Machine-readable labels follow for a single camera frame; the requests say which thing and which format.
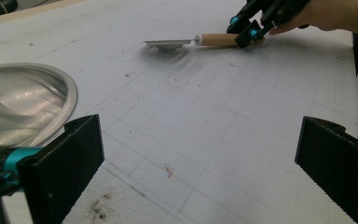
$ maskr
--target white table surface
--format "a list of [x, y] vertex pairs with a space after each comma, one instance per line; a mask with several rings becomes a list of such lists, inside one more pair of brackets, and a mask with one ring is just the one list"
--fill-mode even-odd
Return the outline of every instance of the white table surface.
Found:
[[[244, 3], [86, 0], [0, 23], [0, 64], [61, 69], [78, 87], [70, 119], [101, 116], [106, 160], [64, 223], [352, 223], [294, 162], [303, 116], [358, 137], [350, 33], [143, 43], [224, 33]], [[5, 203], [31, 222], [21, 194]]]

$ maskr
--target spatula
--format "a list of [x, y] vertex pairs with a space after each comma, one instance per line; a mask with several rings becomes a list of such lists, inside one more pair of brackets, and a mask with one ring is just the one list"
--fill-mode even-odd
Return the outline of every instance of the spatula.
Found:
[[[235, 39], [237, 34], [200, 34], [196, 35], [194, 39], [183, 40], [150, 40], [145, 41], [147, 46], [156, 47], [162, 50], [179, 49], [185, 44], [190, 44], [194, 40], [197, 46], [217, 46], [217, 47], [232, 47], [238, 46]], [[260, 45], [264, 42], [264, 38], [259, 42], [251, 42], [252, 45]]]

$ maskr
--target wooden handle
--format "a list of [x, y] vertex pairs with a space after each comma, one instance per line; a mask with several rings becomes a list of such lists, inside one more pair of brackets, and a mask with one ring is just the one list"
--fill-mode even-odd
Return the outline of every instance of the wooden handle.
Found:
[[[235, 42], [237, 36], [237, 34], [201, 34], [196, 35], [195, 43], [199, 46], [238, 46], [237, 42]], [[260, 45], [263, 42], [264, 37], [259, 42], [251, 41], [251, 45]]]

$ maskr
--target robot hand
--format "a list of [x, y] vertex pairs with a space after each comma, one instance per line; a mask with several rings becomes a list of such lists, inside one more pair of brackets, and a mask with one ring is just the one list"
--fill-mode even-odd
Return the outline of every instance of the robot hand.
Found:
[[[310, 0], [248, 0], [241, 11], [230, 20], [228, 34], [239, 34], [237, 44], [247, 47], [251, 41], [258, 42], [273, 27], [290, 21]], [[258, 12], [263, 12], [260, 19], [263, 28], [257, 21], [249, 20]]]

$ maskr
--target finger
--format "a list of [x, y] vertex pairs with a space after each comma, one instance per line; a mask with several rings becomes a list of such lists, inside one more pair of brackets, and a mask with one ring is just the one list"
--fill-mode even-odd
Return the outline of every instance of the finger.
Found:
[[278, 35], [281, 33], [285, 33], [288, 31], [291, 31], [293, 29], [296, 29], [298, 26], [302, 26], [304, 24], [307, 24], [304, 20], [304, 13], [300, 12], [298, 15], [294, 16], [289, 22], [285, 24], [281, 24], [275, 29], [272, 29], [269, 31], [270, 35]]

